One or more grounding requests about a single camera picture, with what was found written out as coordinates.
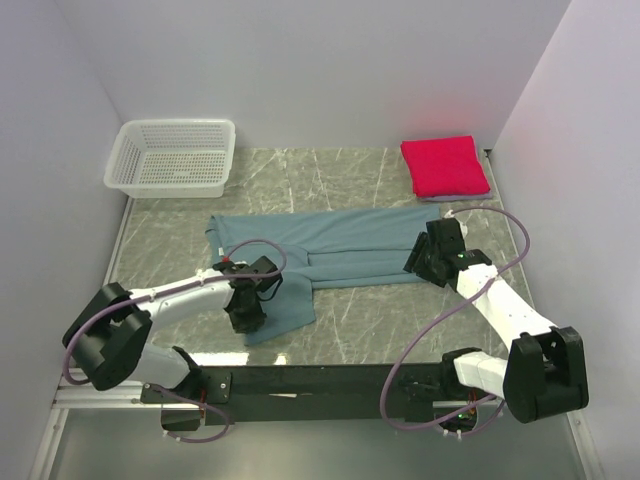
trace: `white enclosure wall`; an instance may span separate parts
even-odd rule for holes
[[[123,196],[102,184],[120,120],[50,0],[0,14],[0,464],[26,478],[62,334],[100,286]]]
[[[123,120],[244,146],[492,147],[569,0],[56,0]]]
[[[640,3],[573,0],[493,151],[536,306],[583,336],[607,478],[638,478]]]

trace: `gray marble surface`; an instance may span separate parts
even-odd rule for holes
[[[490,166],[483,166],[492,200],[442,204],[442,213],[468,205],[501,206]],[[224,196],[218,199],[136,200],[118,251],[112,281],[126,288],[162,285],[209,266],[204,235],[213,213],[268,214],[417,205],[399,149],[240,149]],[[497,265],[516,255],[509,226],[496,213],[457,216],[468,227],[468,248]],[[504,278],[530,300],[519,266]],[[159,331],[152,342],[178,345],[203,364],[340,364],[393,362],[416,332],[461,298],[427,283],[314,292],[317,321],[254,347],[245,347],[224,312],[203,312]],[[437,326],[408,361],[439,361],[443,353],[480,347],[507,349],[483,317],[467,308]]]

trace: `laundry basket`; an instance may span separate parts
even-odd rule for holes
[[[134,120],[120,129],[104,183],[133,198],[220,197],[236,142],[229,120]]]

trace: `folded red cloth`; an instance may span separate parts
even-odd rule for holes
[[[418,197],[480,195],[490,190],[473,137],[402,142]]]

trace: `purple cable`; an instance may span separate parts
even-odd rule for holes
[[[251,240],[246,240],[244,242],[241,242],[241,243],[237,244],[235,247],[233,247],[231,249],[231,251],[229,251],[229,253],[226,256],[230,257],[240,247],[243,247],[243,246],[251,244],[251,243],[266,243],[267,245],[270,245],[273,248],[275,248],[278,251],[278,253],[282,256],[282,266],[280,268],[278,268],[278,270],[276,270],[275,272],[271,272],[271,273],[251,274],[251,275],[243,275],[243,274],[219,275],[217,277],[211,277],[211,278],[205,279],[204,284],[207,285],[207,284],[214,283],[214,282],[219,282],[219,281],[222,281],[222,280],[233,280],[233,279],[236,279],[236,278],[251,278],[251,279],[255,280],[255,279],[260,279],[260,278],[275,277],[276,275],[281,274],[282,271],[284,270],[284,268],[287,266],[287,254],[285,253],[285,251],[279,245],[277,245],[277,244],[275,244],[275,243],[273,243],[273,242],[271,242],[269,240],[265,240],[263,238],[254,238],[254,239],[251,239]],[[163,297],[166,297],[168,295],[174,295],[176,293],[180,293],[180,292],[183,292],[183,291],[188,290],[190,288],[198,287],[200,285],[202,285],[201,281],[200,280],[195,280],[195,281],[193,281],[191,283],[188,283],[186,285],[181,285],[179,287],[168,288],[166,290],[157,292],[156,295],[155,295],[155,298],[163,298]],[[89,383],[89,379],[77,380],[77,379],[73,378],[71,376],[71,372],[69,371],[69,362],[71,361],[71,355],[73,354],[74,349],[78,345],[78,341],[80,340],[80,337],[82,337],[82,335],[84,335],[87,331],[89,331],[89,329],[96,322],[100,321],[101,319],[103,319],[107,315],[110,315],[113,312],[116,312],[116,311],[120,310],[121,308],[128,307],[130,305],[135,305],[135,304],[142,303],[142,302],[146,302],[148,300],[151,300],[151,295],[144,295],[142,297],[138,297],[138,298],[135,298],[135,299],[124,300],[123,302],[115,303],[113,305],[108,306],[107,308],[105,308],[104,310],[99,311],[93,317],[91,317],[89,320],[87,320],[87,322],[78,329],[78,331],[73,335],[73,337],[71,337],[71,340],[69,341],[69,344],[67,345],[67,349],[64,352],[64,359],[63,359],[63,363],[62,363],[62,375],[64,376],[65,380],[67,382],[69,382],[71,385],[85,385],[85,384]],[[159,385],[154,385],[154,388],[156,390],[158,390],[158,391],[161,391],[163,394],[165,394],[167,392],[170,393],[170,395],[168,395],[168,396],[171,397],[171,398],[174,398],[175,400],[178,400],[178,401],[181,401],[181,402],[186,402],[186,403],[191,403],[191,404],[194,404],[194,405],[198,405],[201,408],[205,408],[205,409],[207,409],[207,410],[209,410],[209,411],[211,411],[213,413],[217,413],[218,415],[220,415],[225,420],[225,427],[222,430],[222,432],[220,432],[219,434],[214,435],[213,437],[210,437],[210,438],[203,438],[203,439],[197,439],[197,440],[183,439],[184,442],[187,442],[187,443],[206,443],[206,442],[211,442],[213,440],[217,440],[218,438],[222,437],[229,430],[229,427],[231,425],[231,420],[229,419],[228,415],[226,413],[224,413],[222,410],[220,410],[218,408],[215,408],[215,407],[212,407],[211,405],[207,405],[207,404],[204,404],[204,403],[198,403],[198,402],[195,402],[195,401],[190,400],[188,398],[181,397],[179,395],[176,395],[174,393],[169,392],[168,390],[164,389],[163,387],[160,387]],[[177,436],[175,434],[169,433],[169,435],[171,435],[173,438],[177,438]]]
[[[510,220],[512,220],[516,225],[518,225],[518,227],[520,227],[520,230],[522,231],[522,235],[524,236],[524,240],[525,240],[525,246],[522,249],[522,253],[520,255],[518,255],[515,259],[513,259],[512,261],[510,261],[509,263],[504,265],[503,267],[500,267],[498,269],[498,275],[502,274],[503,272],[505,272],[506,270],[510,269],[514,265],[517,265],[518,263],[520,263],[522,261],[522,259],[527,255],[527,253],[529,253],[529,248],[531,246],[531,237],[529,237],[529,232],[527,231],[525,226],[522,224],[522,222],[520,220],[518,220],[514,215],[512,215],[509,212],[506,212],[506,211],[502,210],[501,208],[484,207],[484,206],[474,206],[474,207],[461,208],[459,210],[455,210],[455,211],[451,212],[451,214],[455,215],[457,213],[466,212],[468,210],[490,210],[492,212],[501,213],[501,214],[505,215],[507,218],[509,218]],[[470,403],[470,404],[468,404],[468,405],[456,410],[455,412],[451,412],[450,414],[445,415],[443,417],[440,417],[438,419],[435,419],[435,420],[432,420],[432,421],[426,422],[426,423],[421,423],[421,424],[418,424],[418,425],[406,425],[404,423],[395,422],[394,420],[390,419],[389,416],[387,415],[387,396],[389,394],[389,389],[391,388],[391,384],[393,383],[393,379],[398,374],[398,370],[400,370],[400,366],[402,365],[402,362],[404,362],[404,360],[407,358],[407,356],[409,356],[411,351],[415,348],[415,346],[422,339],[422,337],[424,337],[428,332],[430,332],[436,325],[441,323],[443,320],[445,320],[445,319],[449,318],[450,316],[458,313],[463,308],[465,308],[468,305],[471,305],[473,302],[475,302],[478,298],[480,298],[482,295],[484,295],[487,292],[487,290],[489,290],[491,285],[493,285],[493,282],[495,282],[495,278],[492,278],[489,281],[487,281],[487,283],[485,283],[484,286],[475,295],[472,295],[471,297],[469,297],[468,299],[466,299],[462,303],[460,303],[460,304],[456,305],[455,307],[450,308],[446,312],[441,313],[440,315],[438,315],[438,317],[436,317],[435,320],[433,320],[429,325],[427,325],[422,330],[420,330],[418,332],[418,334],[413,338],[413,340],[411,340],[411,342],[409,342],[409,345],[407,345],[407,347],[404,349],[404,351],[400,355],[400,358],[398,358],[396,363],[394,363],[393,366],[391,367],[391,370],[389,371],[389,375],[387,376],[387,379],[384,382],[384,386],[382,387],[382,392],[380,393],[380,415],[382,415],[382,418],[384,419],[384,421],[387,422],[389,425],[391,425],[394,428],[397,428],[398,430],[404,430],[404,431],[424,430],[424,429],[427,429],[427,428],[433,428],[435,426],[440,425],[440,423],[442,423],[442,422],[446,422],[447,420],[449,420],[449,419],[451,419],[451,418],[453,418],[453,417],[455,417],[455,416],[457,416],[457,415],[459,415],[461,413],[466,412],[467,410],[470,410],[470,409],[472,409],[472,408],[474,408],[474,407],[476,407],[476,406],[478,406],[478,405],[480,405],[482,403],[488,402],[489,400],[493,400],[493,399],[496,398],[495,395],[487,395],[487,396],[481,398],[480,400],[478,400],[476,402]],[[498,417],[498,415],[499,415],[499,413],[500,413],[500,411],[502,410],[503,407],[504,407],[504,401],[498,406],[498,408],[493,413],[493,415],[491,415],[489,420],[487,420],[483,425],[481,425],[476,430],[472,430],[471,432],[466,432],[465,436],[468,436],[469,434],[477,433],[477,431],[481,431],[484,428],[486,428],[491,422],[493,422],[493,420],[495,420]]]

